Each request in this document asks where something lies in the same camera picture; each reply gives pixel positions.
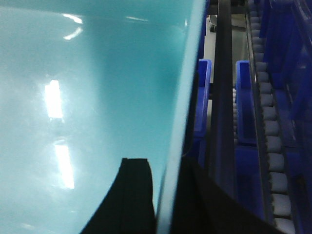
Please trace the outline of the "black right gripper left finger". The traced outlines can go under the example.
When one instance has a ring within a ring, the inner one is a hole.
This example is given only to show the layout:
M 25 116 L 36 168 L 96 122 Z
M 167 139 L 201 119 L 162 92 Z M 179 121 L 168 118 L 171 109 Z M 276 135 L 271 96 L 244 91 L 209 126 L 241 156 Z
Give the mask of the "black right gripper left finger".
M 118 174 L 82 234 L 154 234 L 153 180 L 145 158 L 123 158 Z

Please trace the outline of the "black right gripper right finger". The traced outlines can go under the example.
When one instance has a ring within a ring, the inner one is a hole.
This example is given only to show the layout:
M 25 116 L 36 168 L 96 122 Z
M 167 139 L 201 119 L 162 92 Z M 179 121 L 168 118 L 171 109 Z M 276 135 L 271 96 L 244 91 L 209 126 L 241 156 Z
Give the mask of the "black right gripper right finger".
M 279 234 L 229 197 L 189 157 L 181 160 L 172 234 Z

